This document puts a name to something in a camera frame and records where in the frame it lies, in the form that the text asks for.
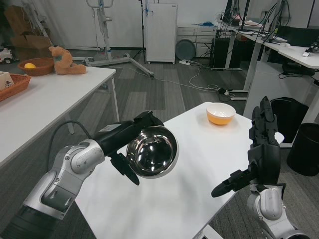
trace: trash bin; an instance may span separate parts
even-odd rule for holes
[[[305,176],[319,173],[319,124],[300,125],[287,164],[295,172]]]

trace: red basket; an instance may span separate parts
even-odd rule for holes
[[[10,76],[14,82],[14,85],[0,91],[0,101],[3,101],[6,98],[13,96],[21,91],[24,91],[28,87],[31,79],[30,76],[11,73]]]
[[[25,68],[26,63],[32,63],[36,68]],[[22,61],[18,67],[29,76],[44,76],[54,70],[54,61],[52,58],[34,58]]]

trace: teddy bear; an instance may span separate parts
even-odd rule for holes
[[[50,46],[52,56],[54,57],[54,69],[59,75],[67,74],[85,74],[86,67],[82,64],[75,64],[72,61],[72,55],[68,50],[60,46]]]

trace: metal bowl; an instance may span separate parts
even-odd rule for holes
[[[126,151],[131,169],[144,178],[159,178],[168,174],[176,165],[178,143],[175,136],[163,126],[143,129],[129,143]]]

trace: drawer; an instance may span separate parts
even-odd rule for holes
[[[201,27],[197,29],[197,36],[215,36],[215,27]]]
[[[196,36],[177,36],[176,38],[177,42],[184,39],[190,40],[191,42],[196,42]]]
[[[215,36],[197,36],[196,42],[197,43],[211,43],[213,38],[215,38]]]
[[[177,34],[180,36],[196,36],[197,28],[195,27],[179,27]]]
[[[209,57],[209,56],[210,56],[209,48],[204,43],[198,43],[196,45],[196,57]]]

